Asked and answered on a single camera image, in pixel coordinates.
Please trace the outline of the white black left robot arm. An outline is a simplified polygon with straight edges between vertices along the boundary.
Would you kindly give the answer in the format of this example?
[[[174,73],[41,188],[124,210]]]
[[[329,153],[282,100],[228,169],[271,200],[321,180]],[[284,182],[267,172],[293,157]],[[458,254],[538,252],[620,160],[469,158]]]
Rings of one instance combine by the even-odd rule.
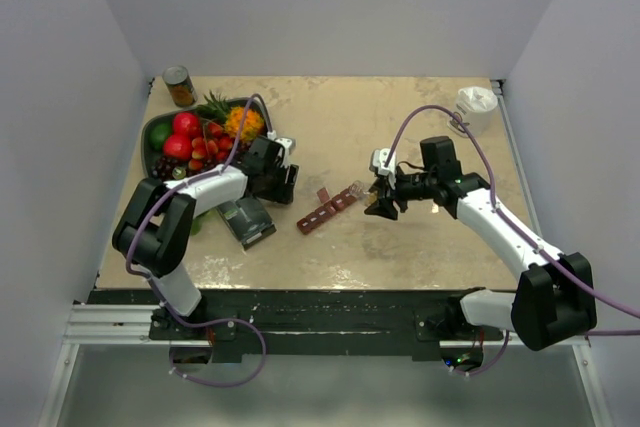
[[[238,161],[228,158],[213,169],[183,180],[139,182],[112,236],[127,272],[144,278],[175,312],[171,325],[185,339],[207,327],[201,291],[183,258],[193,220],[225,204],[245,199],[288,205],[293,202],[298,166],[289,161],[291,138],[260,136]]]

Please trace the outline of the red weekly pill organizer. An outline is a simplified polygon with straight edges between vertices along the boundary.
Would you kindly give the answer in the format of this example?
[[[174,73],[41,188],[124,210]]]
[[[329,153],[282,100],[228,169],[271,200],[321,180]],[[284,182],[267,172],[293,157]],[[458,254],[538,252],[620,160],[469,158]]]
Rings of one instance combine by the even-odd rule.
[[[296,224],[303,235],[308,235],[357,202],[357,197],[349,189],[330,196],[327,189],[323,187],[317,191],[316,195],[320,200],[320,206]]]

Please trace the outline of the clear pill bottle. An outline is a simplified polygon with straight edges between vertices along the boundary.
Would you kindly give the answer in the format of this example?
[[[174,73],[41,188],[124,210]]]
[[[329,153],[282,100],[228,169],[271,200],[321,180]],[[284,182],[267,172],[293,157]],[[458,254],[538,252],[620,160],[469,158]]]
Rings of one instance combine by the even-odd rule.
[[[372,186],[360,180],[354,181],[348,187],[348,191],[351,196],[366,207],[377,200],[377,193],[375,190],[372,190]]]

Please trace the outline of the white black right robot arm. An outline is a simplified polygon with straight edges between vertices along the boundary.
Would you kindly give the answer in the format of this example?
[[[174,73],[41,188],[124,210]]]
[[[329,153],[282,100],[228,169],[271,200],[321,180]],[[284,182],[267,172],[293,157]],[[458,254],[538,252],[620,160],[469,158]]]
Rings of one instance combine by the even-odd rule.
[[[409,202],[431,200],[474,231],[518,282],[512,293],[472,288],[451,296],[444,331],[466,340],[480,327],[509,330],[526,347],[540,351],[594,328],[589,261],[580,253],[563,253],[501,208],[487,181],[475,172],[463,173],[450,138],[424,139],[420,150],[418,173],[403,172],[388,148],[372,153],[375,198],[366,214],[396,220]]]

